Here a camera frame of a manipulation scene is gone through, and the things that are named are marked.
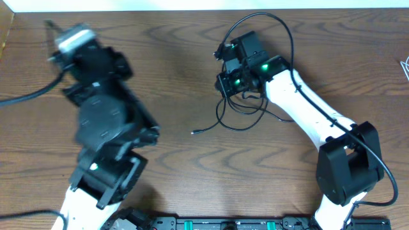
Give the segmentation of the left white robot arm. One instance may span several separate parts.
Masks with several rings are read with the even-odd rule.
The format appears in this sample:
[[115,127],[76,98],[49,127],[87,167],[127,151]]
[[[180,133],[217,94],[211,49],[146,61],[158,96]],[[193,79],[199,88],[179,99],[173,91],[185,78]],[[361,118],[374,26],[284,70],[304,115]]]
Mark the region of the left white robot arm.
[[133,71],[112,48],[80,48],[65,59],[76,84],[64,89],[79,108],[75,140],[82,146],[53,229],[100,229],[139,179],[159,125],[126,85]]

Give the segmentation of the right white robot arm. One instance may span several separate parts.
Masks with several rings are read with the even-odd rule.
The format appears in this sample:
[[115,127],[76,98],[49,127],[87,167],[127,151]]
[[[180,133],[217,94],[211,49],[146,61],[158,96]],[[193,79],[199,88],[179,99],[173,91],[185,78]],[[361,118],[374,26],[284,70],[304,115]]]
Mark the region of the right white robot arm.
[[289,61],[270,57],[254,31],[222,43],[215,57],[223,62],[215,87],[224,98],[257,91],[286,112],[318,150],[316,181],[323,198],[311,227],[383,229],[379,220],[353,218],[387,171],[376,128],[367,121],[358,125],[331,108]]

